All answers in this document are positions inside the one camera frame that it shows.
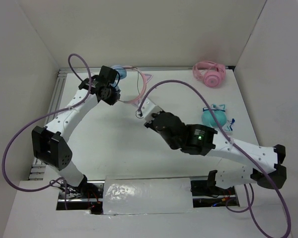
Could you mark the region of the blue pink cat-ear headphones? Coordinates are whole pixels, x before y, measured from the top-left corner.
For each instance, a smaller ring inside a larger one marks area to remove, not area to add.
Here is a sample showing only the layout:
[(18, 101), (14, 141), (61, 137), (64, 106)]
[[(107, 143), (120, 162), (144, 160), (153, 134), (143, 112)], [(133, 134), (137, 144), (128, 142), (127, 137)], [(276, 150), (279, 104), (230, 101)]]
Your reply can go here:
[(119, 81), (122, 79), (125, 79), (127, 77), (128, 70), (133, 70), (133, 71), (137, 72), (138, 95), (136, 97), (134, 97), (133, 99), (128, 99), (128, 100), (119, 99), (119, 102), (138, 107), (140, 105), (142, 99), (144, 98), (144, 95), (147, 91), (147, 84), (153, 78), (153, 75), (143, 73), (137, 67), (130, 66), (130, 65), (113, 65), (113, 66), (111, 66), (111, 68), (118, 72), (118, 76), (116, 77), (115, 82), (112, 84), (116, 88), (119, 88), (118, 87)]

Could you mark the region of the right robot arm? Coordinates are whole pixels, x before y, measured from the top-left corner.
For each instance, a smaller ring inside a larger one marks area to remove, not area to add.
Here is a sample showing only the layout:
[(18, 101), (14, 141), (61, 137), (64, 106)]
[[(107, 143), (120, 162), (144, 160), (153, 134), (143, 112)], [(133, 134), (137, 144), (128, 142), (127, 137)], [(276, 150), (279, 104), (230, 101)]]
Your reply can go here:
[(280, 189), (287, 179), (287, 169), (282, 165), (286, 157), (283, 145), (262, 147), (240, 140), (228, 140), (211, 127), (185, 124), (179, 117), (165, 111), (149, 113), (145, 120), (145, 127), (157, 132), (172, 150), (241, 164), (231, 171), (210, 171), (207, 189), (211, 194), (219, 194), (223, 189), (247, 183), (256, 183), (266, 189)]

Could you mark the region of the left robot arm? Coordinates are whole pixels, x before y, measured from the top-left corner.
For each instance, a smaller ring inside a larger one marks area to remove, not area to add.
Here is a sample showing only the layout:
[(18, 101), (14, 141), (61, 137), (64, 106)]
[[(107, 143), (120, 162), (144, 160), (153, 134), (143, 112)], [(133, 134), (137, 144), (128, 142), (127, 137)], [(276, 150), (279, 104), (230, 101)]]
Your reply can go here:
[(36, 126), (32, 130), (35, 158), (63, 177), (77, 198), (87, 196), (96, 187), (88, 183), (87, 177), (72, 162), (73, 153), (67, 142), (81, 120), (100, 101), (113, 105), (120, 99), (118, 83), (125, 77), (124, 70), (102, 66), (99, 74), (81, 82), (65, 112), (44, 127)]

